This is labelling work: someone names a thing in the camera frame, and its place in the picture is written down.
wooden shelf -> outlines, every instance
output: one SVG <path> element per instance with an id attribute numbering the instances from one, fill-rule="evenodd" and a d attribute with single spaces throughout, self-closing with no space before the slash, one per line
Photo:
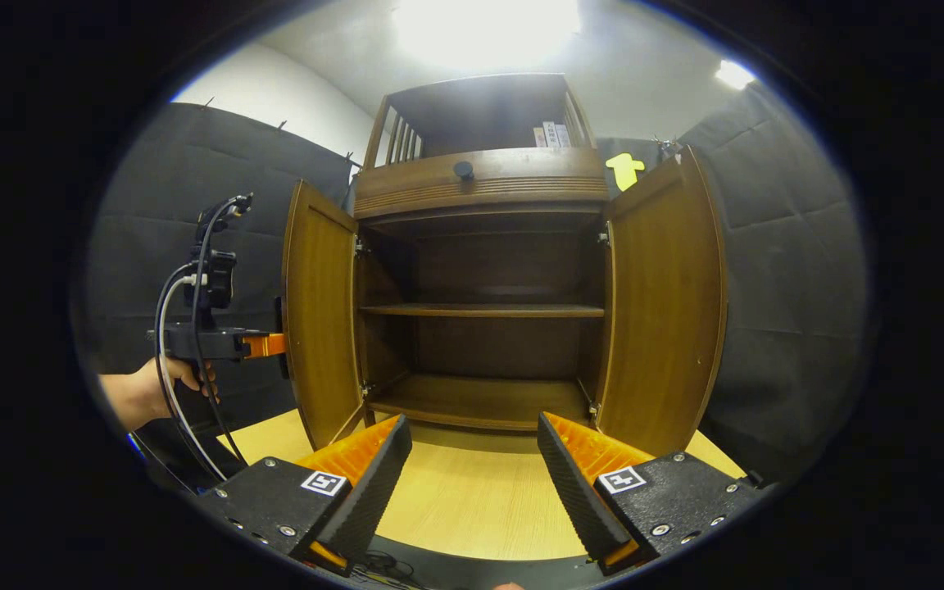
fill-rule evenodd
<path id="1" fill-rule="evenodd" d="M 422 317 L 603 317 L 603 307 L 565 303 L 393 303 L 363 306 L 360 310 L 368 314 Z"/>
<path id="2" fill-rule="evenodd" d="M 412 374 L 371 398 L 370 409 L 479 429 L 537 429 L 540 411 L 588 424 L 588 403 L 574 381 L 473 379 Z"/>

white ceiling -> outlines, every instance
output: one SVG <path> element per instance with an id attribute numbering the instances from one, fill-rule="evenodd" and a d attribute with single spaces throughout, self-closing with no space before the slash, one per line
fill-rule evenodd
<path id="1" fill-rule="evenodd" d="M 718 48 L 637 3 L 579 1 L 579 33 L 563 36 L 560 48 L 536 63 L 497 67 L 439 65 L 420 50 L 404 48 L 393 18 L 402 2 L 337 0 L 260 42 L 310 67 L 370 116 L 377 115 L 384 94 L 442 79 L 558 71 L 566 74 L 597 137 L 677 138 L 738 92 L 715 78 L 723 57 Z M 462 11 L 476 10 L 475 3 L 467 7 Z M 452 18 L 461 19 L 462 12 Z M 524 26 L 528 36 L 541 33 L 532 22 Z M 488 42 L 490 31 L 484 31 Z"/>

yellow sticky note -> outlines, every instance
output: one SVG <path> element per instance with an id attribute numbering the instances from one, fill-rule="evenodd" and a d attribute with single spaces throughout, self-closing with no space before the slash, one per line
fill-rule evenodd
<path id="1" fill-rule="evenodd" d="M 618 190 L 625 190 L 636 183 L 636 171 L 644 170 L 646 167 L 639 160 L 633 160 L 633 154 L 619 153 L 606 161 L 607 168 L 614 169 L 614 181 L 618 184 Z"/>

gray padded wall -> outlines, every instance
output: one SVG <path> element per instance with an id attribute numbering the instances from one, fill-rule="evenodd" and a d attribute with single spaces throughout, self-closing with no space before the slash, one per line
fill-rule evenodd
<path id="1" fill-rule="evenodd" d="M 98 372 L 129 373 L 151 358 L 145 331 L 162 283 L 188 260 L 198 212 L 240 193 L 253 191 L 254 206 L 213 238 L 215 249 L 238 256 L 232 306 L 214 317 L 218 325 L 274 329 L 293 186 L 306 179 L 344 207 L 349 171 L 344 157 L 257 120 L 165 105 L 121 161 L 95 221 L 86 289 Z M 187 320 L 180 294 L 170 309 L 170 319 Z M 295 407 L 276 359 L 215 366 L 229 427 Z M 203 406 L 194 412 L 206 422 Z"/>
<path id="2" fill-rule="evenodd" d="M 701 158 L 728 269 L 727 335 L 701 430 L 782 479 L 854 397 L 869 287 L 851 184 L 758 84 L 678 141 Z M 629 151 L 648 169 L 658 157 L 639 139 L 599 147 L 604 160 Z"/>

white wall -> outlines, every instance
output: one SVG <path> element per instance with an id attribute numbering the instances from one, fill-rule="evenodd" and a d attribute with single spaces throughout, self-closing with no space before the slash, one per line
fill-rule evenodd
<path id="1" fill-rule="evenodd" d="M 181 90 L 173 102 L 206 104 L 248 116 L 363 163 L 374 120 L 314 71 L 251 43 Z"/>

